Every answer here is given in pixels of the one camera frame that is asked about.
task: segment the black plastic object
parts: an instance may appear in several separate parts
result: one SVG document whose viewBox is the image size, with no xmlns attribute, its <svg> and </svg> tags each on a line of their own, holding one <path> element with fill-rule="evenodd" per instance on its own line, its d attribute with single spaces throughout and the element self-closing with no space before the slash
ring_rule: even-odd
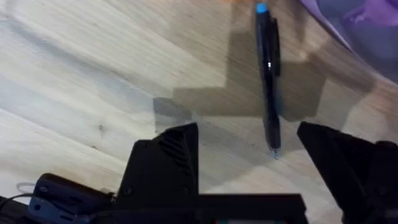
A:
<svg viewBox="0 0 398 224">
<path fill-rule="evenodd" d="M 297 134 L 349 224 L 398 221 L 398 147 L 302 122 Z"/>
<path fill-rule="evenodd" d="M 197 194 L 198 127 L 188 124 L 134 144 L 115 209 L 164 205 Z"/>
<path fill-rule="evenodd" d="M 111 206 L 111 195 L 53 174 L 43 174 L 36 182 L 29 213 L 59 224 L 83 224 L 79 215 L 90 215 Z"/>
<path fill-rule="evenodd" d="M 283 220 L 307 223 L 299 194 L 200 195 L 198 127 L 166 130 L 133 147 L 115 204 L 118 222 L 215 223 Z"/>
</svg>

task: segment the purple fabric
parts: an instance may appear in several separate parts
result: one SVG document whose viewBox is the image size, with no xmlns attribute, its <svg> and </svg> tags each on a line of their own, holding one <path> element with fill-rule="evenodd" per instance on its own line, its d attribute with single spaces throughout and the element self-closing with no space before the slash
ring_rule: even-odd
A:
<svg viewBox="0 0 398 224">
<path fill-rule="evenodd" d="M 301 0 L 354 54 L 398 83 L 398 0 Z"/>
<path fill-rule="evenodd" d="M 398 0 L 366 0 L 345 18 L 355 24 L 369 19 L 380 26 L 398 26 Z"/>
</svg>

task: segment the black device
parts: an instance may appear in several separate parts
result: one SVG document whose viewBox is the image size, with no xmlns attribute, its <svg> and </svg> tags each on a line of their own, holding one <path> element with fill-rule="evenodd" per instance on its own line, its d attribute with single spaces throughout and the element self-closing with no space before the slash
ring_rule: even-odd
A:
<svg viewBox="0 0 398 224">
<path fill-rule="evenodd" d="M 394 143 L 373 144 L 305 122 L 298 136 L 342 209 L 343 223 L 397 221 Z M 199 194 L 196 124 L 136 142 L 117 195 L 44 174 L 31 196 L 28 207 L 0 201 L 0 223 L 308 223 L 299 194 Z"/>
<path fill-rule="evenodd" d="M 280 76 L 280 46 L 277 20 L 272 18 L 267 4 L 256 5 L 256 39 L 262 92 L 266 102 L 263 123 L 269 148 L 278 158 L 280 123 L 277 106 L 277 78 Z"/>
</svg>

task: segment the pen tip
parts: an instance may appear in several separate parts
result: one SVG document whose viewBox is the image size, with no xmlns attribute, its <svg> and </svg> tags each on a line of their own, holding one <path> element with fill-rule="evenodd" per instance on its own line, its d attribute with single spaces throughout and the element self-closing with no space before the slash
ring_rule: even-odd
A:
<svg viewBox="0 0 398 224">
<path fill-rule="evenodd" d="M 272 150 L 272 153 L 274 154 L 274 158 L 278 159 L 278 151 L 276 151 L 275 149 Z"/>
</svg>

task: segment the light beige wood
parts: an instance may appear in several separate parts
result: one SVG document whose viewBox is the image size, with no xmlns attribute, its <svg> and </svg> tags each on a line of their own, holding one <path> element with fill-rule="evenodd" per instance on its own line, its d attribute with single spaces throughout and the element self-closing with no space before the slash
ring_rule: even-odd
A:
<svg viewBox="0 0 398 224">
<path fill-rule="evenodd" d="M 277 161 L 261 121 L 252 1 L 1 0 L 0 194 L 44 172 L 117 190 L 134 141 L 196 121 L 201 192 L 298 192 L 312 223 L 337 223 L 299 122 L 397 142 L 398 87 L 298 2 L 269 4 L 283 61 Z"/>
</svg>

